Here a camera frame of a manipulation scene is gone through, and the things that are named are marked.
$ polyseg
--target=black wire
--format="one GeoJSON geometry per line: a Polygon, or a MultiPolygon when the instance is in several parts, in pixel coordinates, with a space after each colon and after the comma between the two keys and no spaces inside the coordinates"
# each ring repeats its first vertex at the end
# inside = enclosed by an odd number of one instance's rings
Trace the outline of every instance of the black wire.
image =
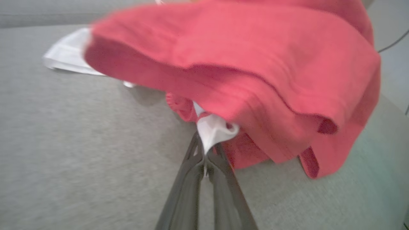
{"type": "Polygon", "coordinates": [[[405,115],[407,116],[409,114],[409,105],[408,108],[406,109],[405,115]]]}
{"type": "Polygon", "coordinates": [[[381,53],[381,52],[383,52],[383,51],[385,51],[385,50],[387,50],[387,49],[393,47],[394,45],[398,44],[398,43],[399,43],[404,37],[406,37],[406,35],[408,35],[408,34],[409,34],[409,30],[407,30],[406,33],[404,33],[404,34],[403,34],[398,40],[396,40],[394,43],[392,43],[392,44],[386,46],[385,48],[382,48],[382,49],[378,50],[378,53],[381,53]]]}

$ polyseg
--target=folded fabric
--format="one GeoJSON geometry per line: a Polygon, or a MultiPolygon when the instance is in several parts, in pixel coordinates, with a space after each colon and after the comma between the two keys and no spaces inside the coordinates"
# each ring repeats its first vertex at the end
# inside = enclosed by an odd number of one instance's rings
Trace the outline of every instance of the folded fabric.
{"type": "Polygon", "coordinates": [[[64,36],[44,54],[44,65],[50,69],[104,75],[94,70],[84,60],[83,52],[90,37],[89,28],[81,28],[64,36]]]}
{"type": "Polygon", "coordinates": [[[142,6],[92,27],[85,59],[124,81],[170,92],[241,132],[236,168],[299,156],[319,178],[337,171],[377,104],[380,57],[359,0],[208,0],[142,6]]]}

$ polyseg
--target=gray fabric surface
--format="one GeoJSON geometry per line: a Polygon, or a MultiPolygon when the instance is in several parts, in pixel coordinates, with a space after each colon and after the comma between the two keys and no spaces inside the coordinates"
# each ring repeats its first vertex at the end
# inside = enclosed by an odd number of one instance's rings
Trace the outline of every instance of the gray fabric surface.
{"type": "MultiPolygon", "coordinates": [[[[183,2],[187,0],[164,0],[183,2]]],[[[373,0],[362,0],[369,6],[373,0]]],[[[116,9],[154,0],[0,0],[0,28],[87,24],[116,9]]]]}
{"type": "MultiPolygon", "coordinates": [[[[162,92],[43,67],[50,45],[80,27],[0,29],[1,230],[153,229],[195,131],[162,92]]],[[[408,131],[381,97],[334,175],[311,180],[297,159],[238,170],[260,230],[401,229],[408,131]]],[[[201,195],[210,230],[208,181],[201,195]]]]}
{"type": "Polygon", "coordinates": [[[408,213],[406,213],[406,216],[405,216],[405,219],[403,220],[403,222],[404,222],[407,226],[409,226],[409,210],[408,210],[408,213]]]}

